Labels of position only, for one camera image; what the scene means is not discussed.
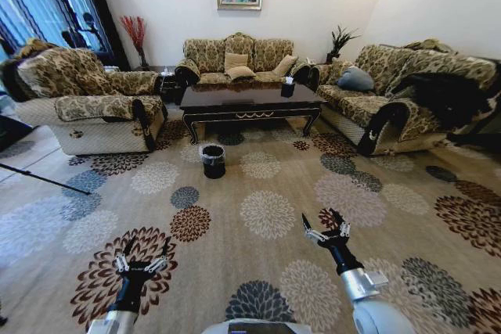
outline trash can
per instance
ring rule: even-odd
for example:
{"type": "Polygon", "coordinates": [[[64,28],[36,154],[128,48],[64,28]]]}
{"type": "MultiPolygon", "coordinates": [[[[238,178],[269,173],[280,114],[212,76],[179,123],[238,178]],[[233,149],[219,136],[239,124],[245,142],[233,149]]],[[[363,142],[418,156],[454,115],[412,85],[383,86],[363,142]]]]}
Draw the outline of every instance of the trash can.
{"type": "Polygon", "coordinates": [[[210,179],[219,179],[225,174],[225,150],[220,145],[202,145],[199,148],[204,163],[204,174],[210,179]]]}

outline floral sofa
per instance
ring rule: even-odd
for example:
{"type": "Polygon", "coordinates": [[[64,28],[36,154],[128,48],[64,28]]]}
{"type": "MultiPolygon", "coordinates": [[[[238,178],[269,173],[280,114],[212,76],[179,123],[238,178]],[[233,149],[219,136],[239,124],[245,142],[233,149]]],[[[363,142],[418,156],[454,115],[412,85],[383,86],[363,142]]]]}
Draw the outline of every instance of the floral sofa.
{"type": "MultiPolygon", "coordinates": [[[[225,39],[187,39],[185,58],[175,68],[176,80],[183,85],[196,85],[198,90],[221,88],[277,87],[285,77],[272,72],[286,55],[293,55],[294,43],[288,39],[254,39],[235,33],[225,39]],[[225,53],[248,54],[247,66],[256,77],[231,82],[225,74],[225,53]]],[[[310,66],[298,59],[288,73],[302,84],[308,82],[310,66]]]]}
{"type": "Polygon", "coordinates": [[[105,72],[82,48],[55,47],[2,64],[19,118],[50,126],[69,155],[153,151],[167,118],[157,77],[105,72]]]}
{"type": "MultiPolygon", "coordinates": [[[[314,66],[309,86],[328,103],[322,117],[358,146],[364,155],[431,149],[442,143],[448,129],[426,107],[393,92],[401,80],[418,73],[449,73],[475,79],[478,87],[493,99],[499,94],[496,63],[487,59],[431,50],[412,50],[387,45],[367,45],[354,63],[333,59],[314,66]],[[336,83],[350,66],[357,66],[374,80],[370,92],[354,92],[336,83]]],[[[487,117],[495,109],[479,113],[487,117]]]]}

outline dark wooden coffee table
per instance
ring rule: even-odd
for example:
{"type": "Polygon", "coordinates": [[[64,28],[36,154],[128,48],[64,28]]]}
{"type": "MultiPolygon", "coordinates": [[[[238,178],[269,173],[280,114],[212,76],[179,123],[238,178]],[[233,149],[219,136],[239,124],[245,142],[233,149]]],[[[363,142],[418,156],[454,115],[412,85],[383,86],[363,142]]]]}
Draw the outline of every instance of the dark wooden coffee table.
{"type": "Polygon", "coordinates": [[[281,96],[279,88],[247,90],[198,91],[187,88],[182,98],[182,121],[198,143],[193,123],[213,121],[264,120],[305,117],[303,135],[309,135],[313,122],[320,116],[320,105],[326,101],[304,85],[295,84],[291,97],[281,96]]]}

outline white wall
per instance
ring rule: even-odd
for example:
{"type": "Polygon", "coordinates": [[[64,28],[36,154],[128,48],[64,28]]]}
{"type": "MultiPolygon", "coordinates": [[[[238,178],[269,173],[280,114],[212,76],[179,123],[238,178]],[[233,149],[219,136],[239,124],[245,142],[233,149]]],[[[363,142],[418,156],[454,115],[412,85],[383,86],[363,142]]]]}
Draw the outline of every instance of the white wall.
{"type": "Polygon", "coordinates": [[[501,0],[379,0],[364,42],[436,37],[468,55],[501,58],[501,0]]]}
{"type": "MultiPolygon", "coordinates": [[[[322,62],[330,50],[330,31],[338,23],[363,33],[377,0],[263,0],[262,11],[217,10],[216,0],[107,0],[131,65],[138,57],[121,15],[137,15],[148,24],[145,51],[152,65],[176,64],[187,38],[223,38],[236,31],[256,38],[289,38],[295,52],[322,62]]],[[[343,50],[356,57],[362,41],[343,50]]]]}

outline side table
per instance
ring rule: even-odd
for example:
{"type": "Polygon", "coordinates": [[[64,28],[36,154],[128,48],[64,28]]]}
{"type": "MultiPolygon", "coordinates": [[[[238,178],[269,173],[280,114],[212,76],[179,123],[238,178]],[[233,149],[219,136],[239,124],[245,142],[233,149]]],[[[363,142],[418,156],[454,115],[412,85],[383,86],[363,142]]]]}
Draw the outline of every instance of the side table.
{"type": "MultiPolygon", "coordinates": [[[[150,66],[148,69],[152,72],[162,73],[164,72],[164,68],[167,67],[169,72],[174,72],[175,66],[150,66]]],[[[134,70],[143,70],[142,67],[138,66],[134,70]]],[[[166,103],[173,102],[176,105],[180,105],[182,101],[182,97],[185,94],[186,87],[183,87],[178,84],[175,80],[175,75],[171,76],[160,76],[159,80],[160,84],[160,96],[162,100],[166,103]]]]}

